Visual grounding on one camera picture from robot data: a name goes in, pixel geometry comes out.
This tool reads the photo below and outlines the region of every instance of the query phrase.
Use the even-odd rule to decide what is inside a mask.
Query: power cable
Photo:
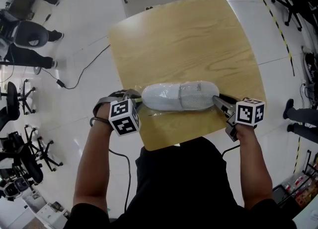
[[[46,71],[45,69],[43,69],[43,71],[47,72],[52,78],[54,78],[54,79],[56,80],[56,83],[57,83],[60,87],[66,88],[66,89],[75,89],[75,88],[78,86],[78,84],[79,84],[79,82],[80,82],[80,78],[81,78],[81,76],[83,75],[84,71],[85,71],[91,64],[93,64],[93,62],[94,62],[104,51],[106,51],[106,50],[109,48],[109,46],[110,46],[110,45],[108,45],[105,49],[103,49],[103,50],[92,60],[92,62],[90,62],[90,63],[82,70],[82,72],[81,72],[81,74],[80,74],[80,76],[79,76],[79,79],[78,79],[78,81],[77,81],[77,83],[76,83],[76,85],[75,85],[74,87],[70,87],[70,88],[66,87],[65,84],[64,84],[60,79],[57,79],[56,77],[54,77],[50,72]]]
[[[129,181],[128,181],[128,190],[127,190],[127,196],[126,196],[126,201],[125,201],[125,212],[127,211],[127,202],[128,202],[128,197],[129,197],[129,192],[130,192],[130,184],[131,184],[131,173],[130,173],[130,161],[129,158],[126,155],[120,154],[120,153],[116,153],[114,151],[112,151],[111,149],[109,149],[109,152],[118,155],[118,156],[123,156],[127,159],[128,162],[128,174],[129,174]]]

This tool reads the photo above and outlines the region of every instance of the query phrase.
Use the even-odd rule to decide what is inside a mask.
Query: power adapter
[[[61,80],[57,80],[56,81],[56,83],[60,86],[60,87],[62,87],[62,88],[65,88],[65,84],[61,81]]]

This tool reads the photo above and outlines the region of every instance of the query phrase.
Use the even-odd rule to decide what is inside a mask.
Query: black shoe
[[[287,116],[287,112],[290,108],[293,108],[294,107],[294,100],[293,99],[289,99],[286,103],[286,107],[285,107],[285,111],[283,113],[283,118],[284,119],[288,119],[288,116]]]
[[[294,132],[294,124],[288,125],[287,132]]]

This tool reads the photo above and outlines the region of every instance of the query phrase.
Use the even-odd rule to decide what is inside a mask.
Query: chair backrest
[[[6,94],[6,107],[0,110],[0,131],[11,120],[17,120],[20,116],[19,100],[16,87],[12,82],[8,82]]]
[[[14,44],[21,48],[39,48],[49,41],[45,27],[32,21],[21,21],[14,35]]]

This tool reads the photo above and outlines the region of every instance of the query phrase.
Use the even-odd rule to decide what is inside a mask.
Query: shoe
[[[63,38],[64,38],[64,33],[62,33],[62,36],[58,40],[55,40],[53,43],[56,43],[57,41],[61,41]]]
[[[294,124],[288,125],[287,132],[294,132]]]
[[[294,100],[293,99],[289,99],[286,103],[286,107],[285,107],[285,111],[283,113],[283,118],[284,119],[288,119],[288,116],[287,116],[287,112],[290,108],[293,108],[294,107]]]
[[[52,68],[57,68],[57,67],[58,67],[58,62],[52,61]]]

